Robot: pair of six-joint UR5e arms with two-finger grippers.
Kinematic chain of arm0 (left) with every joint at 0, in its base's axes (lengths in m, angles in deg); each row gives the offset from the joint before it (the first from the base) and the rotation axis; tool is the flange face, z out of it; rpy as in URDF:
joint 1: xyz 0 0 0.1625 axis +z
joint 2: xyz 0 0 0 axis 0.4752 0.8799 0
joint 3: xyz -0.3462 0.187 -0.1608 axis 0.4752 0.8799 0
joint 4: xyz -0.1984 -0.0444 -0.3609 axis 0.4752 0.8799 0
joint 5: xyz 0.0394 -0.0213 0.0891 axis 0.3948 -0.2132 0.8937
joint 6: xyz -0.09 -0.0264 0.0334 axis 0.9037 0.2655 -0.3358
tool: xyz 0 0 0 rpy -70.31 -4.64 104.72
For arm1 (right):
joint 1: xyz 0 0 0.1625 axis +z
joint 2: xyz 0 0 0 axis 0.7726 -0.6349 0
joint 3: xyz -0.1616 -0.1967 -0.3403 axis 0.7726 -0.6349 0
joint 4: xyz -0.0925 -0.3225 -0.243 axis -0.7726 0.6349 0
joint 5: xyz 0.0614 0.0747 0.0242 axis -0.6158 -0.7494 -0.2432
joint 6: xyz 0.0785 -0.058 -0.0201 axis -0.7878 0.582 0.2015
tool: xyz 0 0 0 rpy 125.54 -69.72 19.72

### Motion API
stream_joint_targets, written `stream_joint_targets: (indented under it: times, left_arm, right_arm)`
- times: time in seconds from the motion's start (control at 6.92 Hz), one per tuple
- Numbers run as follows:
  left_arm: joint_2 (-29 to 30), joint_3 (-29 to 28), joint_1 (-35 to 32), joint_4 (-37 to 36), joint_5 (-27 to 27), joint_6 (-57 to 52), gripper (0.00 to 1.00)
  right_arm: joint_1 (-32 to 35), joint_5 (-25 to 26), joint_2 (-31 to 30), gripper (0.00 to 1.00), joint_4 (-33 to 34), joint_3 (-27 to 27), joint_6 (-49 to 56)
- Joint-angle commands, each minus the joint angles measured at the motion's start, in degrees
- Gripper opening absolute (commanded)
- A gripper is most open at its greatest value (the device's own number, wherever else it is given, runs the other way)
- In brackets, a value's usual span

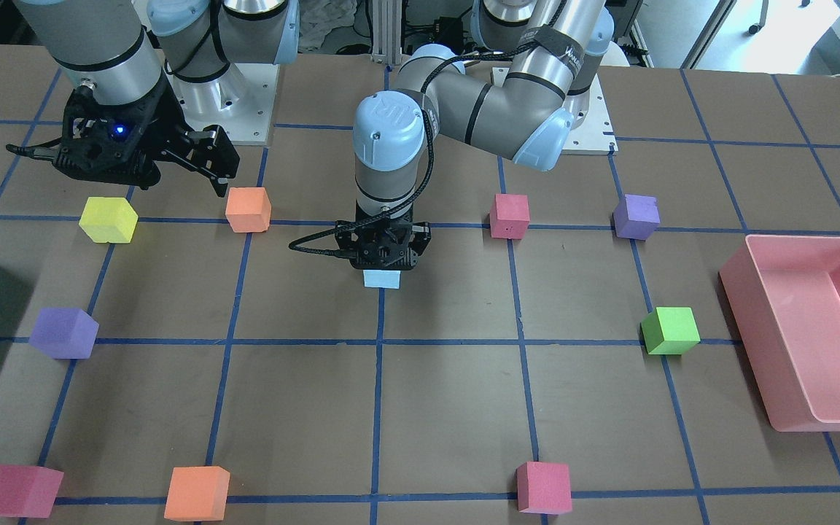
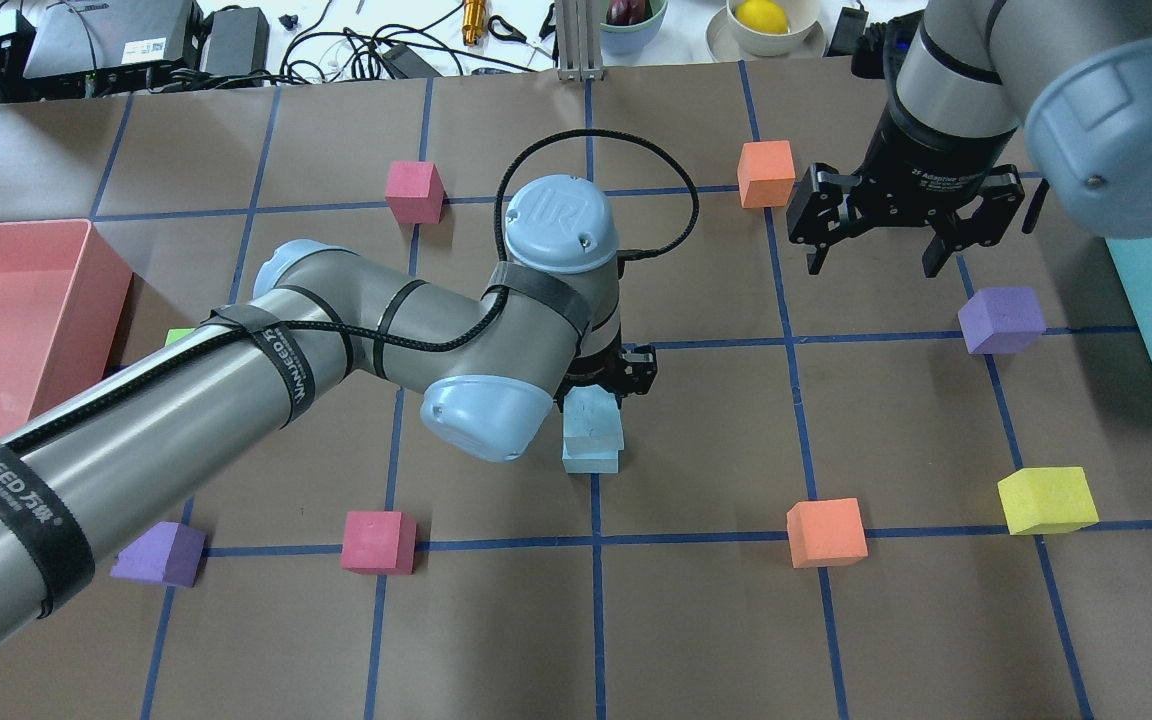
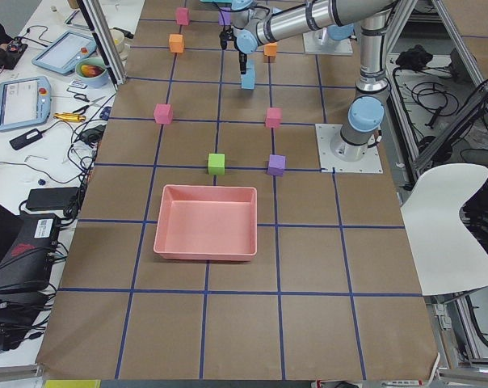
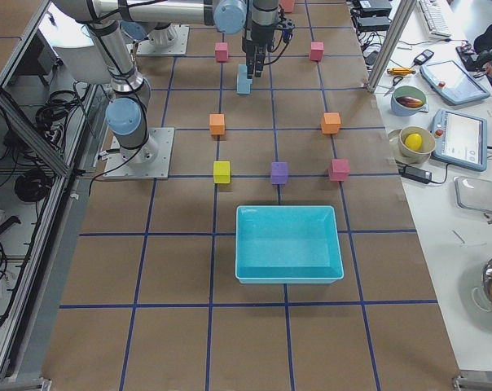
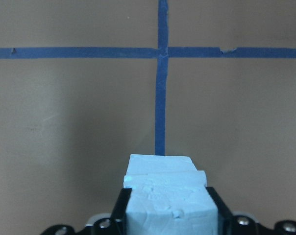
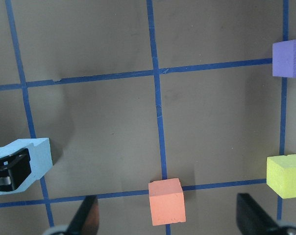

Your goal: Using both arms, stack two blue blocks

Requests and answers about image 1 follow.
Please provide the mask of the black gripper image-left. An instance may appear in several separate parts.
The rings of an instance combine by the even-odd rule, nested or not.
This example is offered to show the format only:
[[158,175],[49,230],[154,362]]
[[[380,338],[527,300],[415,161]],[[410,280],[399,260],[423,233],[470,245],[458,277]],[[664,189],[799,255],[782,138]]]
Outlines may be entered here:
[[71,93],[51,160],[63,175],[145,190],[160,181],[161,159],[206,177],[220,198],[240,164],[222,126],[187,131],[173,92],[150,92],[119,106],[97,104],[93,92]]

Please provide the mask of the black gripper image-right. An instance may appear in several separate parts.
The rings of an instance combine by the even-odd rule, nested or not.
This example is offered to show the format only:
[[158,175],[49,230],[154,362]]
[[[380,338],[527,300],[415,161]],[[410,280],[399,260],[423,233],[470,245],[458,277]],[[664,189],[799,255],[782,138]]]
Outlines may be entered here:
[[429,223],[403,218],[381,219],[335,234],[344,258],[357,270],[410,271],[431,238]]

